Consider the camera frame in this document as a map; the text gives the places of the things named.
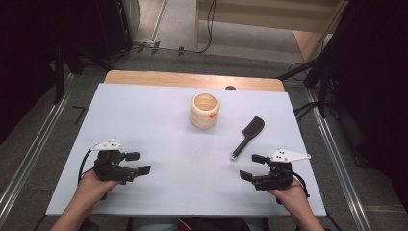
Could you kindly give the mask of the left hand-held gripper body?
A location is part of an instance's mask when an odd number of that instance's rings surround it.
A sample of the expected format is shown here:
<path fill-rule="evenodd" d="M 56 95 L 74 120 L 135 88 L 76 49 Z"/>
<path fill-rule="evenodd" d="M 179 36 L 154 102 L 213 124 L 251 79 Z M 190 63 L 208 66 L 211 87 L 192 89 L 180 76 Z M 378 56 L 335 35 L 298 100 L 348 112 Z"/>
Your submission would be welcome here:
<path fill-rule="evenodd" d="M 117 181 L 125 185 L 127 182 L 133 182 L 138 176 L 135 168 L 120 165 L 125 160 L 126 154 L 120 149 L 121 144 L 116 138 L 100 142 L 90 149 L 98 152 L 93 170 L 101 181 Z"/>

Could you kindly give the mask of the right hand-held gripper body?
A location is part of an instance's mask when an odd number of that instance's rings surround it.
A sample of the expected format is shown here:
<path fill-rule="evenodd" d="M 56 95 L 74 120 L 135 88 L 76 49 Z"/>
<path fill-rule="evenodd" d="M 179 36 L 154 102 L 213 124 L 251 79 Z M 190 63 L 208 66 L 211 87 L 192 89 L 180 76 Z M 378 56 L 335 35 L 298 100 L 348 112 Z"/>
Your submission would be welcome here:
<path fill-rule="evenodd" d="M 269 174 L 253 176 L 254 180 L 251 182 L 257 191 L 284 190 L 291 185 L 294 178 L 300 182 L 303 190 L 307 191 L 303 178 L 293 171 L 292 162 L 309 160 L 309 154 L 278 149 L 267 158 Z"/>

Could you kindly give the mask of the black comb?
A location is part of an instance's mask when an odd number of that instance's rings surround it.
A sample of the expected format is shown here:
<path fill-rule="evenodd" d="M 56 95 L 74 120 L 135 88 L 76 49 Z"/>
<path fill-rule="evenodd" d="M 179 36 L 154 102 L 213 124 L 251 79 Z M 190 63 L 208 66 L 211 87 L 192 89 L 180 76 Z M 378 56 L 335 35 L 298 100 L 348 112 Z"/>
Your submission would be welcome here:
<path fill-rule="evenodd" d="M 258 116 L 254 116 L 249 124 L 242 130 L 243 140 L 231 155 L 232 160 L 236 160 L 248 143 L 255 138 L 265 126 L 265 122 Z"/>

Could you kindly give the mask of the person's right hand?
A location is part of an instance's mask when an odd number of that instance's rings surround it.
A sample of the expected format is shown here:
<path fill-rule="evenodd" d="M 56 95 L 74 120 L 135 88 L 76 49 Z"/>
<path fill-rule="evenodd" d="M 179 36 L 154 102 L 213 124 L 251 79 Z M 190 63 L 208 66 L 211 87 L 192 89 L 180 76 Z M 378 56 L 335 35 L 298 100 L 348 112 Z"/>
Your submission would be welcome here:
<path fill-rule="evenodd" d="M 291 215 L 305 215 L 310 209 L 303 187 L 296 179 L 293 179 L 291 185 L 284 190 L 268 190 L 268 192 L 279 199 Z"/>

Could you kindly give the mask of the person's left hand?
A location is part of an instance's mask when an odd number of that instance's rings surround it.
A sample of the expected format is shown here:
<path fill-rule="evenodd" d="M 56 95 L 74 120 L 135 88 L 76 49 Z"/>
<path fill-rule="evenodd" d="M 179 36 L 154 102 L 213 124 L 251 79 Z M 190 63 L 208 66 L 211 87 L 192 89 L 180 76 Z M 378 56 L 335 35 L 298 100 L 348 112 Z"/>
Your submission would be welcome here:
<path fill-rule="evenodd" d="M 96 173 L 90 170 L 81 178 L 75 197 L 81 205 L 89 209 L 117 185 L 117 181 L 101 181 Z"/>

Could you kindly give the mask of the white board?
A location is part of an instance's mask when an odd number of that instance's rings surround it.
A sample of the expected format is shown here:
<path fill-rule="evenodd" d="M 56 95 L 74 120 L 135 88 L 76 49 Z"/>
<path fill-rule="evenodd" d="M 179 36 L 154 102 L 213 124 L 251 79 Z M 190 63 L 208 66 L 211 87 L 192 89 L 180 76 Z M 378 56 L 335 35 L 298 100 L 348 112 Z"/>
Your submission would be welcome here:
<path fill-rule="evenodd" d="M 264 175 L 269 168 L 253 154 L 278 149 L 306 151 L 289 96 L 284 92 L 214 90 L 220 102 L 217 123 L 208 130 L 190 121 L 196 88 L 101 84 L 90 103 L 77 139 L 47 208 L 60 214 L 77 187 L 78 173 L 96 159 L 90 149 L 111 138 L 124 152 L 139 152 L 131 167 L 151 166 L 148 175 L 118 186 L 94 209 L 120 216 L 283 216 L 286 209 L 268 192 L 241 179 L 240 171 Z M 254 116 L 264 129 L 236 160 L 233 151 Z"/>

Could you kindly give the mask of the black metal stand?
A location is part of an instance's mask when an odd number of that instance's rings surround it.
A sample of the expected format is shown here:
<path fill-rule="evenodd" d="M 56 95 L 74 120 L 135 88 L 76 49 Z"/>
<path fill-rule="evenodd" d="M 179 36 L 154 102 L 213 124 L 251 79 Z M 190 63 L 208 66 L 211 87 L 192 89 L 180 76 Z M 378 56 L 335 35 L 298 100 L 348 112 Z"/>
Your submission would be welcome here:
<path fill-rule="evenodd" d="M 325 99 L 327 94 L 327 88 L 329 85 L 329 79 L 331 77 L 331 64 L 329 62 L 329 56 L 332 53 L 333 48 L 337 44 L 337 40 L 332 37 L 324 46 L 322 51 L 311 61 L 301 64 L 294 69 L 290 69 L 288 72 L 279 75 L 277 80 L 285 81 L 302 71 L 309 69 L 309 73 L 303 81 L 306 88 L 314 87 L 318 82 L 319 84 L 319 97 L 317 101 L 317 107 L 320 115 L 326 118 L 325 115 Z"/>
<path fill-rule="evenodd" d="M 62 100 L 65 93 L 64 63 L 66 63 L 72 73 L 82 74 L 84 71 L 84 66 L 80 60 L 81 56 L 88 58 L 107 71 L 114 69 L 110 64 L 98 58 L 95 54 L 91 53 L 76 42 L 66 39 L 57 39 L 54 44 L 54 73 L 56 87 L 54 104 L 58 104 Z"/>

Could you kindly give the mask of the wooden table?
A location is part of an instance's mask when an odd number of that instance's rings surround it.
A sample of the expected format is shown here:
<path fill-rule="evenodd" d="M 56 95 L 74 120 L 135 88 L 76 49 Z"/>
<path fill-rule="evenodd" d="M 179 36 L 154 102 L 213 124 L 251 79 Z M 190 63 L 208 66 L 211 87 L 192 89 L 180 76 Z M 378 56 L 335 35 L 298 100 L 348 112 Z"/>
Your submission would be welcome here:
<path fill-rule="evenodd" d="M 234 87 L 236 90 L 285 91 L 283 83 L 277 79 L 161 71 L 111 70 L 107 73 L 104 82 L 186 88 L 226 89 Z"/>

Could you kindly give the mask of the dark cabinet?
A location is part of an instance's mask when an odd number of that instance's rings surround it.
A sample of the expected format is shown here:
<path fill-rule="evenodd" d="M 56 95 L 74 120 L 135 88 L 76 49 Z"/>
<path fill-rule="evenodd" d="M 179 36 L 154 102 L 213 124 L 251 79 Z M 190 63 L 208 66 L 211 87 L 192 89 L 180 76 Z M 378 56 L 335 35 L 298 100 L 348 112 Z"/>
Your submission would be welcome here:
<path fill-rule="evenodd" d="M 124 0 L 95 0 L 102 28 L 104 57 L 129 51 L 133 46 Z"/>

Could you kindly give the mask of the metal floor rail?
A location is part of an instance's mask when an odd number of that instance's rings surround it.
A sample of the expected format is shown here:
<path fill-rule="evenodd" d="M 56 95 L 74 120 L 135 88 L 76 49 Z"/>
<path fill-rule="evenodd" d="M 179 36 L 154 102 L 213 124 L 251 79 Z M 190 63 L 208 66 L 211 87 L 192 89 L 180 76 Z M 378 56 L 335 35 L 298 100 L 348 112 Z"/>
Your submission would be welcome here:
<path fill-rule="evenodd" d="M 339 226 L 335 231 L 373 231 L 333 136 L 334 130 L 317 106 L 310 106 L 303 114 L 301 130 L 306 149 L 312 155 L 324 208 L 333 219 L 332 226 Z"/>
<path fill-rule="evenodd" d="M 57 104 L 48 102 L 46 93 L 17 124 L 0 145 L 0 228 L 32 171 L 42 148 L 57 123 L 78 76 L 64 77 L 65 92 Z"/>

